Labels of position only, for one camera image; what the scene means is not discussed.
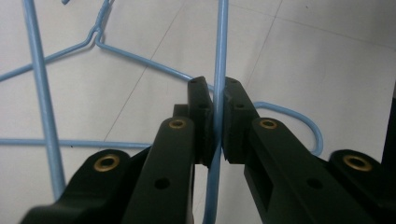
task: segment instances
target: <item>tile grout line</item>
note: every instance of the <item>tile grout line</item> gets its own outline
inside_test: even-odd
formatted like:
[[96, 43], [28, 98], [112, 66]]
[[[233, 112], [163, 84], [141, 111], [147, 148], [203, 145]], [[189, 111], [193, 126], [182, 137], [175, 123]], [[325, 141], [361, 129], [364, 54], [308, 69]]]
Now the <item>tile grout line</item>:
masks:
[[[163, 35], [163, 38], [161, 39], [160, 43], [158, 44], [157, 48], [154, 50], [154, 52], [152, 53], [150, 59], [152, 60], [152, 58], [155, 56], [155, 54], [157, 53], [157, 50], [159, 49], [161, 43], [163, 42], [163, 40], [165, 39], [166, 35], [168, 34], [170, 28], [172, 27], [172, 24], [174, 23], [175, 19], [177, 18], [177, 16], [179, 15], [181, 9], [184, 7], [184, 5], [186, 4], [186, 0], [183, 2], [182, 6], [180, 7], [180, 9], [178, 10], [176, 16], [172, 19], [171, 23], [169, 24], [168, 29], [166, 30], [165, 34]], [[148, 66], [145, 66], [145, 69], [143, 70], [142, 74], [140, 75], [140, 78], [137, 80], [136, 84], [134, 85], [134, 87], [131, 90], [131, 93], [129, 94], [128, 98], [126, 99], [124, 105], [122, 106], [120, 113], [117, 115], [117, 117], [114, 119], [113, 124], [110, 127], [110, 130], [107, 132], [104, 141], [107, 140], [108, 136], [110, 135], [111, 131], [113, 131], [114, 126], [117, 123], [117, 120], [119, 119], [123, 109], [125, 108], [125, 106], [128, 104], [129, 100], [131, 99], [132, 94], [134, 93], [134, 90], [136, 89], [137, 85], [140, 82], [140, 79], [145, 75], [146, 70], [148, 69]]]
[[362, 42], [362, 43], [372, 44], [372, 45], [374, 45], [374, 46], [381, 47], [381, 48], [384, 48], [384, 49], [393, 49], [393, 50], [396, 49], [396, 47], [392, 47], [392, 46], [388, 46], [388, 45], [383, 45], [383, 44], [377, 44], [377, 43], [372, 42], [372, 41], [369, 41], [369, 40], [358, 39], [357, 37], [339, 34], [339, 33], [336, 33], [335, 31], [325, 30], [325, 29], [323, 29], [323, 28], [320, 28], [320, 27], [317, 27], [317, 26], [313, 26], [313, 25], [309, 25], [309, 24], [304, 24], [304, 23], [302, 23], [302, 22], [291, 21], [291, 20], [288, 20], [288, 19], [285, 19], [285, 18], [282, 18], [282, 17], [276, 17], [276, 18], [277, 18], [277, 19], [280, 19], [280, 20], [282, 20], [282, 21], [293, 22], [293, 23], [296, 23], [296, 24], [299, 24], [299, 25], [303, 25], [303, 26], [306, 26], [306, 27], [309, 27], [309, 28], [313, 28], [313, 29], [316, 29], [316, 30], [320, 30], [320, 31], [323, 31], [323, 32], [326, 32], [326, 33], [329, 33], [329, 34], [338, 35], [338, 36], [341, 36], [341, 37], [344, 37], [344, 38], [348, 38], [348, 39], [352, 39], [352, 40], [355, 40], [355, 41], [359, 41], [359, 42]]
[[253, 77], [254, 71], [256, 70], [257, 63], [259, 62], [260, 56], [262, 55], [262, 51], [264, 50], [265, 44], [267, 43], [267, 40], [268, 40], [268, 37], [269, 37], [269, 35], [271, 34], [272, 28], [273, 28], [273, 26], [274, 26], [274, 22], [275, 22], [275, 20], [276, 20], [277, 12], [279, 11], [280, 7], [282, 6], [282, 3], [283, 3], [283, 0], [280, 1], [279, 7], [277, 8], [277, 11], [276, 11], [276, 14], [275, 14], [275, 16], [273, 16], [273, 21], [272, 21], [272, 23], [271, 23], [270, 29], [268, 30], [267, 36], [265, 37], [264, 42], [262, 43], [262, 49], [260, 50], [259, 57], [257, 57], [257, 60], [256, 60], [256, 62], [254, 63], [253, 71], [251, 71], [251, 73], [250, 73], [250, 76], [249, 76], [248, 81], [247, 81], [246, 88], [247, 88], [248, 85], [250, 84], [250, 80], [251, 80], [251, 78]]

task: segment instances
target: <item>white floor tile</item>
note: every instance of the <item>white floor tile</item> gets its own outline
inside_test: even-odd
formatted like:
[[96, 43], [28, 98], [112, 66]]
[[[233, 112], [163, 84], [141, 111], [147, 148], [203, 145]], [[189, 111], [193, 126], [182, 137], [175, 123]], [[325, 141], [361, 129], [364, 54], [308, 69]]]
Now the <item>white floor tile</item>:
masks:
[[[388, 125], [396, 52], [290, 21], [276, 19], [252, 79], [252, 100], [295, 109], [317, 123], [324, 136], [321, 158], [337, 149], [362, 151], [378, 161]], [[313, 146], [299, 122], [284, 120]]]
[[284, 0], [277, 16], [396, 48], [394, 0]]

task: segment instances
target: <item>tiled floor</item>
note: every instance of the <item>tiled floor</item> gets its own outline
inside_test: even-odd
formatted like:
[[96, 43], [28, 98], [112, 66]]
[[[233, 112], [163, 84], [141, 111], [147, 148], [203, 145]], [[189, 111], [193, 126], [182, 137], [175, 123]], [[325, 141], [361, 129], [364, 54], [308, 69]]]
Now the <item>tiled floor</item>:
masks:
[[[102, 1], [36, 1], [46, 55], [82, 41]], [[217, 1], [112, 1], [105, 42], [213, 83]], [[396, 79], [394, 0], [230, 1], [227, 75], [252, 100], [295, 109], [324, 135], [321, 158], [351, 148], [380, 160]], [[0, 7], [0, 74], [30, 62], [21, 1]], [[62, 139], [152, 142], [183, 81], [91, 46], [48, 67]], [[312, 133], [270, 111], [308, 147]], [[0, 83], [0, 137], [40, 138], [33, 73]], [[67, 179], [98, 149], [64, 147]], [[51, 202], [41, 147], [0, 147], [0, 223]], [[206, 168], [197, 166], [194, 215], [201, 222]], [[217, 223], [261, 223], [243, 166], [223, 162]]]

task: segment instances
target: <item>brass insert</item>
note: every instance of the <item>brass insert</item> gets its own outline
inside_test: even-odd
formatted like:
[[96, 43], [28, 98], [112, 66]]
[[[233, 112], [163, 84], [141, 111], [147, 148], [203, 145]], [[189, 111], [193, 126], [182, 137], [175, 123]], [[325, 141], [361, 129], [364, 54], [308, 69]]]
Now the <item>brass insert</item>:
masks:
[[369, 172], [373, 170], [373, 165], [360, 156], [345, 155], [343, 161], [346, 165], [358, 171]]
[[276, 122], [270, 119], [263, 119], [260, 121], [260, 126], [266, 129], [275, 129], [277, 127]]
[[120, 164], [120, 157], [114, 154], [108, 154], [96, 161], [93, 168], [97, 172], [107, 172], [116, 168]]
[[173, 129], [182, 129], [187, 125], [186, 121], [183, 119], [174, 119], [169, 122], [169, 127]]

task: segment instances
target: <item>screw hole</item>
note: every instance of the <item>screw hole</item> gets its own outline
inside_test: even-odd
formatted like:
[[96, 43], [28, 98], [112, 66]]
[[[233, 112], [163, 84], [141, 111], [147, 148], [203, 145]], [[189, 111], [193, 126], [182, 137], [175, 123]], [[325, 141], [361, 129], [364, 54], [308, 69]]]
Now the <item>screw hole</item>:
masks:
[[360, 156], [345, 155], [343, 161], [350, 168], [358, 171], [369, 172], [373, 169], [372, 164]]
[[174, 119], [169, 122], [169, 127], [173, 128], [173, 129], [181, 129], [181, 128], [184, 128], [184, 126], [186, 126], [186, 125], [187, 125], [187, 123], [183, 119]]
[[322, 189], [323, 188], [322, 183], [316, 178], [309, 178], [306, 180], [306, 183], [308, 184], [309, 187], [311, 187], [313, 189]]
[[260, 125], [265, 129], [275, 129], [277, 127], [277, 124], [270, 119], [263, 119], [260, 121]]
[[198, 105], [198, 107], [201, 108], [201, 109], [207, 109], [208, 108], [208, 106], [205, 105], [205, 104]]
[[168, 178], [160, 178], [157, 179], [154, 183], [154, 187], [156, 189], [167, 189], [171, 185], [171, 182]]
[[120, 158], [114, 154], [108, 154], [95, 162], [93, 168], [98, 172], [107, 172], [120, 164]]

